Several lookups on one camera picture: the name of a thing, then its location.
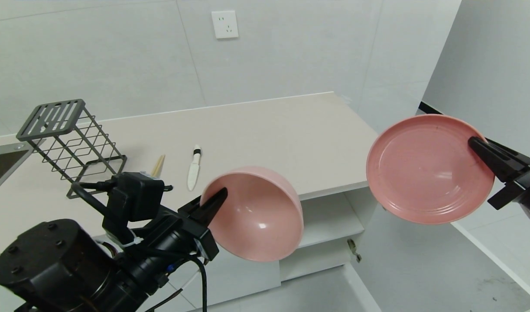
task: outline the pink plate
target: pink plate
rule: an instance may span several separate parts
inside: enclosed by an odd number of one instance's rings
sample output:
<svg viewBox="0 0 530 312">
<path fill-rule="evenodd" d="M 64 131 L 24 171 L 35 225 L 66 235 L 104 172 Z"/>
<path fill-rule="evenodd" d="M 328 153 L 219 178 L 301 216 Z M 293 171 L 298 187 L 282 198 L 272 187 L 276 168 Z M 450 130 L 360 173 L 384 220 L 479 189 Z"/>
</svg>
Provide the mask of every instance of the pink plate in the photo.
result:
<svg viewBox="0 0 530 312">
<path fill-rule="evenodd" d="M 456 221 L 488 197 L 494 174 L 469 148 L 484 139 L 462 120 L 419 115 L 384 131 L 367 158 L 367 180 L 384 208 L 423 224 Z"/>
</svg>

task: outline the knife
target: knife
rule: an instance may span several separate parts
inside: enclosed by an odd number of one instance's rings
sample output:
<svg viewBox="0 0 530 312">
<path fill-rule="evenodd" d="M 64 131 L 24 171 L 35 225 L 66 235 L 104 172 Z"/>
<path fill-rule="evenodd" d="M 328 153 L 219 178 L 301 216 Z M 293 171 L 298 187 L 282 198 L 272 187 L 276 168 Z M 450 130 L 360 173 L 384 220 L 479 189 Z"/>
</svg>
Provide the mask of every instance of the knife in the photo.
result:
<svg viewBox="0 0 530 312">
<path fill-rule="evenodd" d="M 196 145 L 194 147 L 194 160 L 190 164 L 188 170 L 188 189 L 192 191 L 195 188 L 195 182 L 197 182 L 197 176 L 199 174 L 199 159 L 201 158 L 201 147 Z"/>
</svg>

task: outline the chopsticks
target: chopsticks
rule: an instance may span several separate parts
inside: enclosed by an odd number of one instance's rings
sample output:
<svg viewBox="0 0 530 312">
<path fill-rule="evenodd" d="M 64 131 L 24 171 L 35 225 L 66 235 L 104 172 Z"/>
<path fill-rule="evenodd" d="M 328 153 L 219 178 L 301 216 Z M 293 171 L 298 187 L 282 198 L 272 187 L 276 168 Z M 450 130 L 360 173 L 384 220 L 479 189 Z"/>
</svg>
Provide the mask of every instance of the chopsticks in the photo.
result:
<svg viewBox="0 0 530 312">
<path fill-rule="evenodd" d="M 160 175 L 160 172 L 163 168 L 163 162 L 164 162 L 164 156 L 165 155 L 161 155 L 159 157 L 159 160 L 157 161 L 157 163 L 155 164 L 155 167 L 153 168 L 153 171 L 151 172 L 151 176 L 154 177 L 154 178 L 158 178 L 159 175 Z"/>
</svg>

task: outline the wall outlet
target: wall outlet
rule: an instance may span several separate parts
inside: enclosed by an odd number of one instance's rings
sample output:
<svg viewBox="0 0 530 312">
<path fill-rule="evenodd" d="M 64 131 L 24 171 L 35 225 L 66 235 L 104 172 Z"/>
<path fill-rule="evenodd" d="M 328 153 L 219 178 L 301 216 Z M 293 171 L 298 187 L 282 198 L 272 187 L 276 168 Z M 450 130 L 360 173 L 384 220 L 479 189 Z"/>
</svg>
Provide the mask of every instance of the wall outlet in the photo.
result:
<svg viewBox="0 0 530 312">
<path fill-rule="evenodd" d="M 214 11 L 211 12 L 215 37 L 217 39 L 237 38 L 236 11 Z"/>
</svg>

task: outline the sink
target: sink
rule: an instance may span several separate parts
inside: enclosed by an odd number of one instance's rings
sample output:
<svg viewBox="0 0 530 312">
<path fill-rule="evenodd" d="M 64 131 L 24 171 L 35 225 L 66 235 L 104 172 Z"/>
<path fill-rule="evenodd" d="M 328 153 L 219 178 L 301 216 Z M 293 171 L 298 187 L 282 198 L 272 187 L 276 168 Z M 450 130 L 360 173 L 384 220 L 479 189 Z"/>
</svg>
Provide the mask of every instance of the sink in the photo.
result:
<svg viewBox="0 0 530 312">
<path fill-rule="evenodd" d="M 33 148 L 25 143 L 14 143 L 0 146 L 0 186 L 30 156 Z"/>
</svg>

